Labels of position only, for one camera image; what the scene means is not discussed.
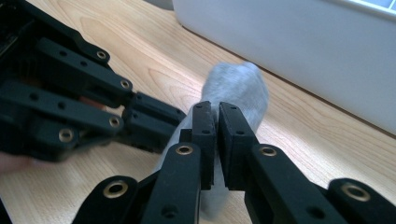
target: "tabletop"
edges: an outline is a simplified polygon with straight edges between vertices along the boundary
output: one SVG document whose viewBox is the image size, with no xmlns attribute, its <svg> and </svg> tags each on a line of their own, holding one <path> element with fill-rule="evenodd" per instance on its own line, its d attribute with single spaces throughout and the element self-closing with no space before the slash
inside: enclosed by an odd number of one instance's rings
<svg viewBox="0 0 396 224">
<path fill-rule="evenodd" d="M 111 55 L 113 70 L 142 91 L 184 112 L 200 99 L 211 68 L 242 58 L 186 30 L 175 12 L 138 0 L 30 0 Z M 282 148 L 312 182 L 350 177 L 396 203 L 396 138 L 262 69 L 270 92 L 257 132 L 261 143 Z M 111 143 L 70 160 L 0 175 L 0 196 L 15 224 L 71 223 L 102 180 L 142 180 L 159 155 Z M 249 223 L 243 192 L 233 192 L 214 220 Z"/>
</svg>

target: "light wood surface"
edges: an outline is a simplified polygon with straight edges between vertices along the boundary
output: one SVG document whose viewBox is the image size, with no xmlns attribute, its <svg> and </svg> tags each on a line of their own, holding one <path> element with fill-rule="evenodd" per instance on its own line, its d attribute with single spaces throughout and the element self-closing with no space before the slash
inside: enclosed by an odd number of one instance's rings
<svg viewBox="0 0 396 224">
<path fill-rule="evenodd" d="M 184 29 L 175 13 L 139 0 L 30 0 L 107 50 L 110 66 L 136 91 L 185 112 L 200 99 L 218 62 L 241 58 Z M 396 203 L 396 139 L 263 71 L 269 109 L 258 130 L 262 143 L 282 148 L 313 182 L 337 177 L 370 185 Z M 119 144 L 93 148 L 50 167 L 0 176 L 0 195 L 14 223 L 71 223 L 91 190 L 113 175 L 148 176 L 159 156 Z M 216 220 L 249 223 L 236 192 Z"/>
</svg>

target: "wooden table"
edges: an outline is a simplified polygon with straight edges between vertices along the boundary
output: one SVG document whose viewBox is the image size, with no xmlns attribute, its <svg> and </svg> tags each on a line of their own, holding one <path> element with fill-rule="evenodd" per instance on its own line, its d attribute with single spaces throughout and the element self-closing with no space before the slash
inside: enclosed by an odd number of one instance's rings
<svg viewBox="0 0 396 224">
<path fill-rule="evenodd" d="M 184 29 L 175 13 L 132 0 L 30 0 L 111 54 L 111 67 L 142 91 L 185 112 L 200 99 L 218 62 L 241 63 L 229 51 Z M 285 80 L 263 76 L 269 109 L 258 130 L 262 143 L 281 147 L 313 182 L 336 177 L 363 181 L 396 203 L 396 139 Z M 14 223 L 71 223 L 103 179 L 142 180 L 159 156 L 120 144 L 93 148 L 46 168 L 0 176 L 0 194 Z M 235 192 L 213 223 L 249 223 L 243 193 Z"/>
</svg>

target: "white container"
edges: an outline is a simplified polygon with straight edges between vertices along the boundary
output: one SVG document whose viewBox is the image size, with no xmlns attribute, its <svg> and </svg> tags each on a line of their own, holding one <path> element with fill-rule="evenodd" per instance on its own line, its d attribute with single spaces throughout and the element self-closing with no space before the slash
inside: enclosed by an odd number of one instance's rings
<svg viewBox="0 0 396 224">
<path fill-rule="evenodd" d="M 351 1 L 173 0 L 188 29 L 396 134 L 396 15 Z"/>
</svg>

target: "wood grain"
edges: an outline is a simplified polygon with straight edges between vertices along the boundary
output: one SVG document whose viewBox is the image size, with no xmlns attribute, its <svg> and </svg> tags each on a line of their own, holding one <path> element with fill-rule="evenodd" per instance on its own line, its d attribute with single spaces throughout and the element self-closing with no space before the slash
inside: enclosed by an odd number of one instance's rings
<svg viewBox="0 0 396 224">
<path fill-rule="evenodd" d="M 30 0 L 107 50 L 110 66 L 143 91 L 185 112 L 218 62 L 242 59 L 184 29 L 174 12 L 143 1 Z M 262 143 L 282 148 L 313 182 L 336 177 L 365 182 L 396 203 L 396 139 L 288 82 L 263 76 L 270 105 L 258 130 Z M 158 155 L 119 144 L 97 147 L 71 160 L 0 176 L 0 194 L 14 223 L 71 223 L 101 180 L 150 174 Z M 234 192 L 216 220 L 249 223 L 243 193 Z"/>
</svg>

